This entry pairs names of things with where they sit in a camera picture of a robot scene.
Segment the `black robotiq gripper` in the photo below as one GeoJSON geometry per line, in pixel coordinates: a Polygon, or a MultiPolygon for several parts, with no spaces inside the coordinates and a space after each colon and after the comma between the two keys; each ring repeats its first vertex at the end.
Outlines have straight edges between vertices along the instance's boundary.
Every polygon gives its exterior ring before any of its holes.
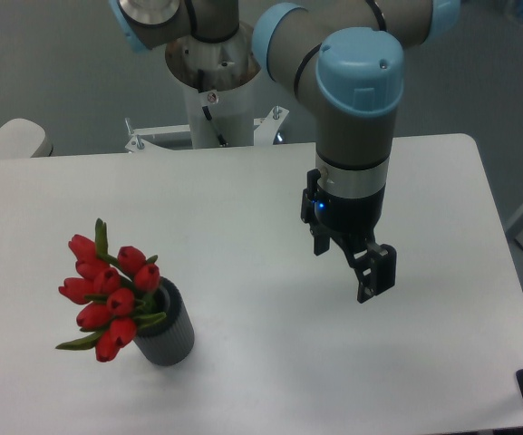
{"type": "Polygon", "coordinates": [[[363,304],[393,288],[396,281],[396,249],[378,245],[373,235],[385,187],[365,198],[340,198],[318,185],[322,177],[318,169],[307,172],[301,219],[310,226],[316,256],[329,250],[330,240],[340,243],[358,280],[357,302],[363,304]]]}

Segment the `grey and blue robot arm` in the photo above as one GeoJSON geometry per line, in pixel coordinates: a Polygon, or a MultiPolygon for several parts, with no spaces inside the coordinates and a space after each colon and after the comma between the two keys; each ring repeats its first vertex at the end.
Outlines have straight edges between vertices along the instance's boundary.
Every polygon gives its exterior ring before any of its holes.
{"type": "Polygon", "coordinates": [[[236,1],[113,1],[129,45],[163,47],[182,85],[194,148],[250,146],[251,84],[260,73],[315,117],[315,167],[301,219],[314,251],[338,245],[365,302],[395,283],[396,252],[378,244],[394,126],[404,88],[403,52],[447,32],[457,1],[333,1],[319,11],[271,6],[254,25],[236,1]]]}

